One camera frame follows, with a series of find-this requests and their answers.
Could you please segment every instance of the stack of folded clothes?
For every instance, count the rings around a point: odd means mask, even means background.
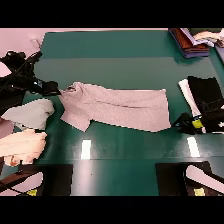
[[[205,57],[209,55],[209,48],[207,45],[193,45],[192,41],[185,35],[181,28],[169,28],[168,31],[177,42],[177,45],[185,58]]]

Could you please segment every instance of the green table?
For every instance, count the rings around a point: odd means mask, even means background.
[[[171,123],[190,113],[178,86],[188,75],[216,77],[224,93],[223,65],[215,50],[208,58],[184,59],[167,31],[47,33],[42,53],[36,76],[57,81],[61,89],[75,81],[112,89],[166,89]],[[24,103],[38,98],[27,94]],[[200,158],[192,158],[190,136],[176,129],[151,133],[93,121],[83,133],[60,120],[64,108],[58,97],[49,99],[56,111],[47,121],[47,145],[37,163],[73,163],[72,195],[158,195],[157,162],[208,160],[224,177],[224,135],[194,136]],[[81,160],[83,140],[91,140],[91,160]]]

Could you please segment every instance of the yellow label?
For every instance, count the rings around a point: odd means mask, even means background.
[[[26,193],[31,196],[37,196],[37,190],[30,190],[30,191],[27,191]]]
[[[203,188],[194,189],[195,196],[205,196],[205,191]]]
[[[204,127],[200,120],[192,121],[192,124],[194,125],[195,128],[203,128]]]

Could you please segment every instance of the brown cloth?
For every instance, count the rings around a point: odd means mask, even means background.
[[[180,28],[171,28],[176,34],[177,40],[181,45],[181,48],[186,52],[207,52],[209,48],[205,44],[198,44],[193,46],[188,37],[181,31]]]

